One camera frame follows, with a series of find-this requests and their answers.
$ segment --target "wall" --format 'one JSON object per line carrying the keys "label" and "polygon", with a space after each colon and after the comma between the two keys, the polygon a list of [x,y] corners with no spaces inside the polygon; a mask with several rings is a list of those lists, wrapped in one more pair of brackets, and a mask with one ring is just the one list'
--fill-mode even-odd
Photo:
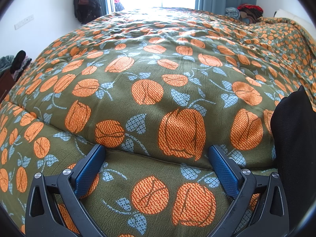
{"label": "wall", "polygon": [[[15,30],[16,23],[32,14],[34,20]],[[14,0],[0,20],[0,56],[25,50],[34,60],[51,42],[80,26],[73,0]]]}
{"label": "wall", "polygon": [[257,0],[257,5],[262,7],[264,17],[273,17],[278,9],[283,9],[312,23],[312,20],[298,0]]}

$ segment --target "power outlet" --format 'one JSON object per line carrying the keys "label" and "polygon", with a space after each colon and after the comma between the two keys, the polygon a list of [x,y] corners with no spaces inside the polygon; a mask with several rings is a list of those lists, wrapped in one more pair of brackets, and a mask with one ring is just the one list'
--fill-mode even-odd
{"label": "power outlet", "polygon": [[18,28],[20,28],[21,26],[25,25],[26,23],[29,23],[31,20],[34,19],[34,15],[30,15],[28,17],[26,17],[25,19],[21,20],[20,22],[16,23],[14,25],[15,30],[17,30]]}

